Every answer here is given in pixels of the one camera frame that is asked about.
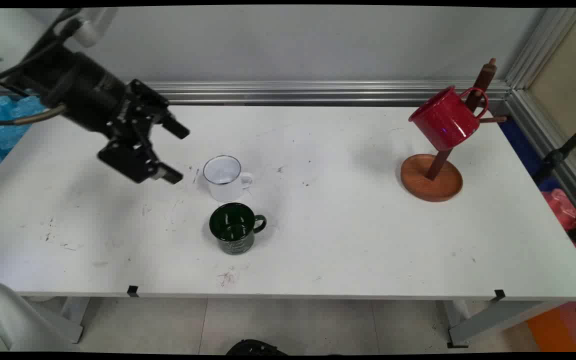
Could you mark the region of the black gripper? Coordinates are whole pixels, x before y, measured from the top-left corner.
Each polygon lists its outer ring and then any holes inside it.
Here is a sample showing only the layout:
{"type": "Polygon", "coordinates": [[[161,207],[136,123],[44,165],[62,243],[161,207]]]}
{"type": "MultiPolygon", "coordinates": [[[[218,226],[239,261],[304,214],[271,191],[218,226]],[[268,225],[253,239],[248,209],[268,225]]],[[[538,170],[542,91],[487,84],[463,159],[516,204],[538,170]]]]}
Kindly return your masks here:
{"type": "MultiPolygon", "coordinates": [[[[169,110],[169,101],[141,80],[119,79],[82,52],[53,48],[17,73],[17,84],[39,94],[45,107],[64,105],[62,116],[108,139],[137,141],[130,120],[160,125],[179,139],[190,135],[169,110]],[[131,108],[126,101],[134,101],[131,108]],[[130,120],[121,117],[130,109],[130,120]]],[[[135,183],[164,180],[176,184],[184,175],[162,162],[153,148],[118,140],[97,153],[98,159],[135,183]]]]}

